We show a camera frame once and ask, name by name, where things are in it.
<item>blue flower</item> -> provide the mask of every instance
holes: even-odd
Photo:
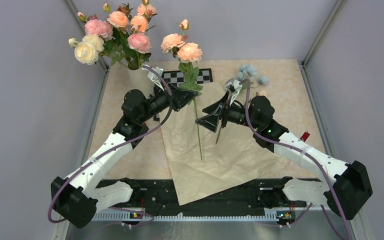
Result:
[[[253,65],[248,65],[246,70],[248,71],[248,73],[257,72],[257,68],[255,66],[253,66]]]
[[[236,79],[242,80],[243,78],[244,78],[244,74],[241,71],[238,72],[237,75],[236,75]]]
[[[251,71],[249,73],[249,75],[251,75],[251,77],[253,77],[253,78],[256,78],[256,77],[258,77],[258,72],[257,71]]]
[[[239,67],[239,71],[240,72],[243,72],[245,69],[247,69],[249,67],[248,64],[242,64],[240,67]]]
[[[263,86],[267,86],[269,85],[269,78],[266,77],[266,76],[260,76],[258,79],[257,79],[257,83],[263,85]]]

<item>crumpled paper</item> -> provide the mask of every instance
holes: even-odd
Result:
[[[202,95],[196,98],[198,117],[205,115],[203,108],[220,100],[224,94],[222,84],[206,83]],[[242,103],[244,95],[245,93],[241,94]],[[195,119],[192,102],[179,112],[172,112],[161,127],[168,165],[180,205],[285,167],[278,155],[256,143],[248,127],[234,123],[228,123],[222,129],[218,144],[216,133],[199,127],[203,155],[201,160]]]

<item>beige table surface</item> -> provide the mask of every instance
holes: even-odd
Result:
[[[178,64],[176,61],[149,63],[149,65],[163,68],[165,71],[177,70]],[[198,66],[203,69],[211,68],[214,81],[225,83],[228,79],[236,76],[241,64],[254,65],[260,76],[265,75],[270,79],[268,86],[261,86],[254,90],[264,89],[266,91],[266,96],[275,109],[274,119],[287,127],[297,137],[308,131],[311,135],[307,143],[324,152],[325,149],[298,61],[296,59],[208,60],[201,61]],[[123,97],[131,88],[127,69],[119,64],[112,66],[89,155],[92,155],[104,143],[113,127],[122,117]],[[155,121],[149,122],[148,127],[150,129],[158,124]],[[278,172],[271,172],[270,175],[263,175],[261,178],[314,177],[310,172],[284,157],[279,156],[279,161],[283,163],[283,169]],[[122,157],[106,175],[107,179],[124,177],[131,179],[172,178],[160,129],[145,137],[133,151]]]

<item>robotic arm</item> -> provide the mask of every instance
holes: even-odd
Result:
[[[156,82],[152,72],[148,77]],[[163,70],[157,69],[157,72],[161,74]],[[162,88],[160,82],[156,82],[156,85]],[[179,89],[171,84],[169,87],[171,95],[160,91],[147,99],[137,89],[125,95],[121,106],[124,115],[103,145],[65,179],[57,177],[52,181],[52,208],[56,212],[77,228],[82,228],[92,220],[95,213],[129,201],[134,186],[128,179],[101,188],[97,188],[97,185],[121,157],[133,150],[142,137],[150,133],[147,133],[149,129],[144,124],[146,120],[168,107],[169,112],[171,109],[179,111],[198,95],[196,91]]]
[[[271,194],[276,195],[277,199],[287,198],[289,201],[328,205],[334,213],[340,216],[335,196],[327,183],[328,179],[333,184],[345,218],[353,219],[373,194],[366,167],[358,161],[349,164],[333,158],[301,141],[273,119],[275,109],[265,96],[252,98],[248,109],[245,109],[240,103],[235,104],[237,103],[235,98],[242,89],[238,80],[230,79],[225,88],[224,97],[204,108],[202,111],[208,115],[197,119],[196,123],[212,132],[216,132],[220,121],[221,128],[226,127],[228,122],[252,127],[255,130],[253,138],[258,145],[294,161],[320,180],[306,181],[284,177]]]
[[[157,80],[157,74],[161,75],[163,70],[145,68],[151,71],[148,75],[151,81],[163,89],[161,82]],[[103,145],[73,173],[64,179],[57,177],[52,181],[52,202],[48,210],[48,218],[52,223],[63,221],[51,219],[52,209],[77,228],[82,228],[92,220],[95,213],[119,203],[136,200],[135,191],[139,191],[140,186],[130,179],[124,178],[100,188],[97,185],[121,157],[133,150],[144,136],[158,128],[149,131],[144,124],[146,120],[169,108],[169,113],[161,122],[163,124],[171,110],[179,111],[198,95],[195,91],[168,85],[167,91],[163,89],[148,99],[137,89],[129,91],[121,107],[123,117]],[[250,107],[246,109],[235,100],[242,88],[239,81],[231,79],[225,86],[224,97],[204,108],[203,112],[207,115],[197,119],[197,124],[213,132],[216,132],[220,121],[222,128],[228,122],[252,127],[254,133],[266,139],[261,139],[256,134],[253,136],[262,148],[287,157],[320,179],[307,181],[292,177],[282,178],[268,193],[267,199],[273,199],[273,206],[279,202],[305,201],[328,205],[333,212],[340,215],[335,196],[331,192],[333,189],[346,219],[353,219],[372,195],[366,167],[358,161],[349,164],[335,159],[301,141],[273,119],[275,110],[265,96],[254,97]],[[325,179],[333,183],[332,188]]]

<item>lavender wall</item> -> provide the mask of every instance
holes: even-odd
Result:
[[[309,65],[339,158],[367,167],[364,210],[384,239],[384,1],[348,1]]]
[[[141,0],[73,0],[79,11],[101,20],[106,1],[113,10],[121,3],[136,7]],[[336,0],[150,0],[158,10],[149,31],[153,61],[169,61],[160,45],[163,37],[190,22],[190,41],[198,43],[206,60],[303,60]]]
[[[62,0],[0,0],[0,240],[50,239],[50,184],[79,163],[104,72]]]

